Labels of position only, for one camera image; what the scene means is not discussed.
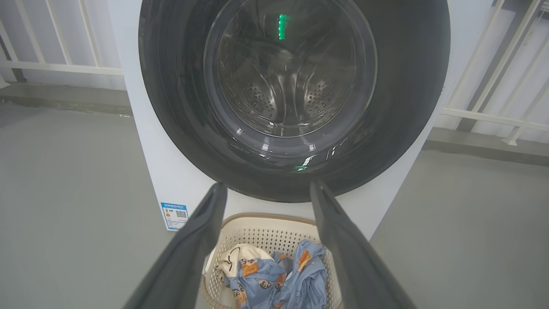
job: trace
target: front-load washing machine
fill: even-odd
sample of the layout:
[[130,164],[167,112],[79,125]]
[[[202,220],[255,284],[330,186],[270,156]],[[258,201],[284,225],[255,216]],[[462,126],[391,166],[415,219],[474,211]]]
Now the front-load washing machine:
[[216,181],[243,212],[313,219],[323,180],[370,238],[492,0],[117,0],[126,87],[166,228]]

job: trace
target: plastic laundry basket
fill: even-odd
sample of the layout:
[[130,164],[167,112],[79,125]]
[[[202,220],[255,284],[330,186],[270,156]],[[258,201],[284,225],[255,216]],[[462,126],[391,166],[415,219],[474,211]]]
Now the plastic laundry basket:
[[[319,241],[315,222],[300,218],[269,214],[242,213],[231,216],[221,224],[221,232],[214,250],[206,258],[200,291],[206,302],[215,309],[234,308],[233,293],[222,279],[214,274],[214,268],[227,250],[236,244],[251,244],[269,254],[280,251],[294,258],[295,247],[303,239]],[[326,267],[328,309],[342,306],[341,291],[332,254],[326,250],[322,258]]]

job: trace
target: blue label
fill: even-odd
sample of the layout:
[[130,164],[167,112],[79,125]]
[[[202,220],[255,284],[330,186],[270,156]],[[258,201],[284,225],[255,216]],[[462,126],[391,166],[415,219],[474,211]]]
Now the blue label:
[[170,230],[179,230],[189,220],[187,206],[171,203],[160,203],[166,225]]

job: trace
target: concrete floor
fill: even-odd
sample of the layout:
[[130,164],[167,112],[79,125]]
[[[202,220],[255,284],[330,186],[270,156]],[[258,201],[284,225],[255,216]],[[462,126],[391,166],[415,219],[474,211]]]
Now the concrete floor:
[[[547,188],[422,152],[371,243],[418,308],[548,308]],[[0,308],[119,308],[172,236],[132,118],[0,103]]]

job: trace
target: metal railing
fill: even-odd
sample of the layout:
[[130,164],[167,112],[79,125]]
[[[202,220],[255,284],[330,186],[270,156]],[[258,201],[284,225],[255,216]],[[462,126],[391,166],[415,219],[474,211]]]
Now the metal railing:
[[[517,139],[520,137],[520,135],[524,132],[525,129],[549,131],[549,125],[534,123],[532,121],[532,117],[534,115],[535,109],[542,103],[545,103],[545,99],[547,98],[547,95],[549,93],[549,79],[541,87],[541,89],[539,90],[539,92],[531,102],[524,102],[524,101],[517,100],[517,94],[524,87],[524,85],[526,84],[526,81],[531,77],[532,72],[539,67],[540,62],[542,62],[543,60],[544,52],[549,47],[549,34],[545,37],[543,43],[535,53],[533,59],[530,61],[530,64],[528,65],[525,72],[523,73],[523,75],[520,77],[520,79],[514,86],[514,89],[512,90],[511,94],[509,95],[509,97],[507,98],[503,106],[500,108],[499,112],[497,112],[496,114],[487,114],[479,110],[481,105],[487,99],[489,93],[494,91],[494,87],[497,87],[496,81],[498,79],[501,79],[500,74],[505,73],[503,71],[504,67],[507,66],[508,62],[512,60],[512,55],[514,50],[516,53],[516,48],[517,46],[520,45],[519,43],[520,38],[521,37],[524,38],[524,36],[526,35],[526,32],[528,32],[529,28],[531,27],[530,21],[532,20],[532,18],[535,18],[537,16],[540,7],[542,10],[542,14],[544,13],[544,11],[549,9],[549,1],[544,1],[544,2],[541,2],[540,0],[532,1],[532,3],[530,4],[530,7],[525,13],[525,16],[522,22],[519,24],[505,52],[502,54],[502,57],[499,60],[499,63],[497,64],[497,66],[495,66],[494,72],[490,76],[490,79],[487,81],[485,85],[483,85],[484,88],[480,89],[481,90],[481,92],[479,91],[480,96],[476,99],[476,101],[473,101],[474,104],[471,104],[466,109],[459,109],[456,107],[456,101],[457,101],[458,95],[463,91],[464,84],[466,84],[467,79],[471,78],[472,63],[475,57],[478,56],[482,52],[482,50],[486,48],[486,41],[487,41],[486,38],[494,31],[494,25],[495,25],[494,21],[498,17],[504,1],[505,0],[498,0],[496,2],[495,7],[486,24],[486,27],[480,36],[477,46],[475,47],[473,55],[471,56],[471,59],[467,63],[465,71],[460,77],[458,83],[454,87],[454,90],[446,106],[442,109],[441,114],[467,118],[467,119],[480,120],[484,122],[491,122],[491,123],[502,124],[502,125],[511,125],[513,126],[513,129],[511,130],[511,133],[503,139],[503,141],[509,145],[516,146]],[[516,117],[513,117],[513,118],[504,117],[504,115],[507,114],[509,109],[514,104],[528,104],[528,107],[525,109],[522,115],[515,115]]]
[[14,1],[17,6],[19,15],[21,16],[21,20],[23,21],[25,31],[32,44],[34,54],[38,59],[38,62],[28,62],[28,61],[18,60],[17,54],[15,53],[15,50],[13,48],[13,45],[8,37],[8,34],[4,28],[4,25],[2,24],[2,21],[0,20],[0,37],[2,38],[2,41],[4,42],[5,48],[8,53],[8,55],[6,56],[9,56],[9,59],[10,59],[10,60],[0,60],[0,67],[12,68],[12,69],[50,70],[50,71],[72,72],[72,73],[89,73],[89,74],[118,75],[118,76],[124,75],[124,71],[122,69],[104,67],[101,65],[101,61],[98,57],[97,46],[96,46],[96,42],[93,37],[93,33],[89,23],[88,13],[86,11],[86,4],[84,3],[84,0],[77,0],[77,1],[80,8],[82,23],[87,35],[87,41],[91,49],[94,65],[76,65],[72,63],[72,59],[65,42],[63,32],[61,31],[61,28],[59,26],[59,20],[55,14],[55,10],[52,5],[52,0],[44,0],[44,1],[46,2],[46,5],[48,7],[49,16],[52,20],[55,34],[59,41],[59,45],[61,47],[63,57],[65,59],[65,64],[47,63],[46,60],[44,59],[44,55],[42,54],[42,50],[40,49],[40,45],[38,44],[38,40],[36,38],[34,29],[31,26],[29,16],[27,14],[25,6],[23,5],[23,0],[14,0]]

